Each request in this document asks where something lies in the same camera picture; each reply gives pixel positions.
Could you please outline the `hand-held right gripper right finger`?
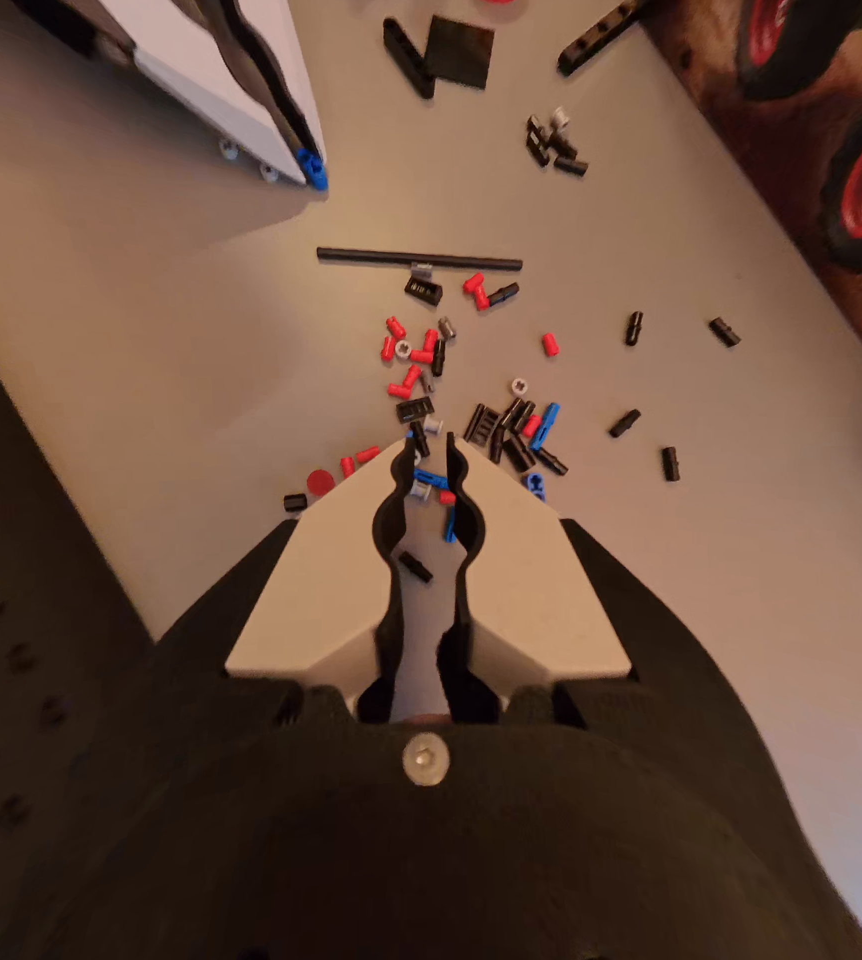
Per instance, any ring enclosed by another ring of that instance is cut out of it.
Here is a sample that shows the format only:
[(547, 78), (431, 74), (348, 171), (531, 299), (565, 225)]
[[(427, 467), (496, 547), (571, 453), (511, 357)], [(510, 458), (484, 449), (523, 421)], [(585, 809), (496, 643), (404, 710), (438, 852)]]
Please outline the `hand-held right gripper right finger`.
[(437, 671), (456, 724), (497, 724), (523, 689), (623, 680), (632, 663), (557, 512), (454, 435), (447, 479), (464, 550)]

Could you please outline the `black axle rod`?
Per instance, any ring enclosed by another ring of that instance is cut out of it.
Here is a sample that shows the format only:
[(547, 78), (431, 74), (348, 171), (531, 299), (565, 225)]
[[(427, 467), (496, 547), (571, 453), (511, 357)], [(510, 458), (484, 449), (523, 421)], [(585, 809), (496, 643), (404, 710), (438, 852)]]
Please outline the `black axle rod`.
[(423, 264), (432, 268), (447, 270), (492, 271), (502, 273), (520, 273), (523, 260), (492, 256), (466, 254), (445, 254), (414, 252), (404, 250), (376, 250), (368, 248), (350, 248), (318, 246), (317, 259), (320, 262), (348, 263), (355, 265), (407, 266)]

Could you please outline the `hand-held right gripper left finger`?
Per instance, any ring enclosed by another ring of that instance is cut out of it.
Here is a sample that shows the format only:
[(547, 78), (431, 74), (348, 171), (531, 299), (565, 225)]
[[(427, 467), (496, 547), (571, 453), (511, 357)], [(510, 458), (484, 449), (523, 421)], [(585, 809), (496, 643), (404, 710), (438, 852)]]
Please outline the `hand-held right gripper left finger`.
[(389, 720), (404, 642), (392, 553), (410, 490), (400, 439), (305, 512), (225, 661), (230, 676), (332, 687), (361, 721)]

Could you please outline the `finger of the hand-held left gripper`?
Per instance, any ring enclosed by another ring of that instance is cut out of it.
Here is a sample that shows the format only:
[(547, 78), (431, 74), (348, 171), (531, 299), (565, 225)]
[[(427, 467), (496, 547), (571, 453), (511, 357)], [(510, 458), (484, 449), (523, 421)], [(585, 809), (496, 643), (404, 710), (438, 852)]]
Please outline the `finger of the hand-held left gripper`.
[(246, 154), (264, 179), (307, 186), (296, 157), (257, 100), (256, 71), (234, 42), (221, 2), (107, 4), (135, 43), (137, 69), (204, 121), (228, 160)]
[(317, 103), (287, 1), (222, 1), (221, 13), (234, 42), (254, 67), (258, 102), (265, 107), (297, 158), (301, 152), (326, 161)]

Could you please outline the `small connector pins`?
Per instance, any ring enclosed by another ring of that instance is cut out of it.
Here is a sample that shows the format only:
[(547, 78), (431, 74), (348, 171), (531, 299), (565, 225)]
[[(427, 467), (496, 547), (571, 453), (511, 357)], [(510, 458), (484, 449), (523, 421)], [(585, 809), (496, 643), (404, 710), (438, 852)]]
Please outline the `small connector pins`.
[[(579, 159), (576, 147), (569, 140), (566, 133), (568, 124), (569, 118), (562, 107), (558, 107), (551, 115), (548, 126), (542, 125), (536, 116), (532, 115), (528, 119), (525, 143), (529, 153), (542, 169), (547, 167), (550, 162), (550, 154), (553, 152), (556, 169), (569, 175), (583, 177), (588, 164)], [(412, 270), (412, 275), (410, 275), (405, 289), (409, 295), (414, 295), (421, 299), (423, 303), (431, 306), (439, 305), (441, 298), (439, 284), (425, 279), (423, 275), (416, 272), (416, 268)], [(519, 284), (515, 281), (488, 294), (485, 291), (483, 275), (480, 270), (476, 270), (474, 275), (463, 283), (462, 290), (464, 294), (474, 298), (479, 311), (487, 311), (516, 296), (519, 293)], [(636, 311), (630, 315), (624, 340), (627, 347), (633, 347), (638, 343), (642, 323), (643, 313), (641, 311)], [(438, 489), (441, 496), (440, 502), (453, 507), (456, 498), (452, 492), (449, 492), (447, 481), (441, 478), (435, 479), (426, 469), (420, 468), (421, 457), (428, 455), (425, 435), (427, 433), (438, 433), (441, 428), (439, 424), (433, 426), (427, 420), (433, 413), (432, 402), (426, 396), (415, 399), (412, 397), (412, 393), (414, 383), (418, 379), (424, 378), (426, 373), (431, 373), (433, 377), (439, 378), (444, 368), (446, 343), (453, 340), (455, 334), (447, 326), (445, 320), (441, 319), (438, 323), (439, 334), (435, 330), (428, 332), (425, 338), (425, 346), (419, 350), (414, 348), (413, 344), (408, 347), (405, 343), (407, 334), (395, 318), (389, 318), (387, 326), (389, 335), (382, 346), (382, 359), (389, 360), (393, 356), (401, 356), (412, 363), (410, 372), (407, 373), (402, 384), (390, 384), (388, 394), (397, 401), (401, 401), (396, 407), (396, 415), (402, 425), (411, 425), (412, 428), (408, 437), (413, 436), (417, 440), (415, 479), (418, 481), (418, 486), (422, 484), (428, 486), (430, 484), (431, 487)], [(741, 342), (741, 337), (720, 317), (711, 320), (708, 326), (728, 349), (733, 349)], [(556, 357), (559, 354), (559, 344), (552, 332), (542, 335), (541, 344), (542, 350), (548, 358)], [(526, 399), (528, 388), (523, 379), (514, 379), (510, 390), (514, 400), (510, 403), (508, 409), (500, 415), (487, 404), (479, 403), (477, 405), (463, 438), (469, 443), (486, 447), (489, 459), (495, 464), (499, 464), (502, 456), (506, 453), (509, 463), (513, 463), (520, 474), (527, 474), (524, 476), (524, 481), (528, 489), (537, 493), (539, 491), (535, 484), (541, 480), (541, 477), (537, 474), (528, 473), (536, 461), (540, 461), (558, 475), (567, 474), (567, 467), (547, 449), (547, 435), (556, 422), (560, 405), (551, 403), (545, 413), (538, 416), (534, 413), (534, 402)], [(623, 436), (640, 419), (640, 415), (640, 411), (636, 409), (624, 414), (615, 426), (608, 428), (608, 435), (615, 439)], [(344, 458), (341, 461), (344, 477), (353, 475), (355, 462), (363, 465), (374, 459), (378, 452), (379, 449), (373, 446), (354, 457)], [(661, 458), (665, 479), (668, 482), (679, 480), (676, 449), (673, 447), (663, 449)], [(335, 483), (334, 478), (327, 470), (319, 469), (309, 475), (307, 489), (313, 496), (321, 497), (333, 489)], [(282, 503), (288, 513), (300, 513), (308, 507), (308, 499), (304, 492), (286, 494)]]

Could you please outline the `toy set box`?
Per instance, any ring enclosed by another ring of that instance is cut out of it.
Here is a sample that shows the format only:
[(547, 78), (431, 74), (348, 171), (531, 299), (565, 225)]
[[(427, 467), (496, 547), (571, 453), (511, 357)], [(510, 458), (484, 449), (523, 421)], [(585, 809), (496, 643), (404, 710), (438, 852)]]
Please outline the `toy set box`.
[(862, 339), (862, 2), (654, 2), (644, 20)]

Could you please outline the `short black beam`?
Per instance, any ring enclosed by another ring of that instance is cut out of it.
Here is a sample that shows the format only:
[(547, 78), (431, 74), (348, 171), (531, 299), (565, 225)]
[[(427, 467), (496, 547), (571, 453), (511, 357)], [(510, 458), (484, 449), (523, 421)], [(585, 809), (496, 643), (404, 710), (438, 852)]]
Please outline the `short black beam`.
[(433, 100), (436, 91), (436, 78), (425, 65), (423, 54), (417, 51), (413, 42), (395, 18), (385, 18), (382, 29), (385, 49), (402, 76), (420, 99), (424, 101)]

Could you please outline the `black square panel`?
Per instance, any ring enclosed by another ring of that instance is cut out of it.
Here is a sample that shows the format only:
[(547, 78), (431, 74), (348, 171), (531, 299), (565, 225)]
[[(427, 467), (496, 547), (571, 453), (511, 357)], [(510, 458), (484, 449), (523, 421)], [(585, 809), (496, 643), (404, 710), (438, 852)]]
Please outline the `black square panel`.
[(424, 52), (427, 71), (473, 90), (485, 90), (495, 31), (434, 14)]

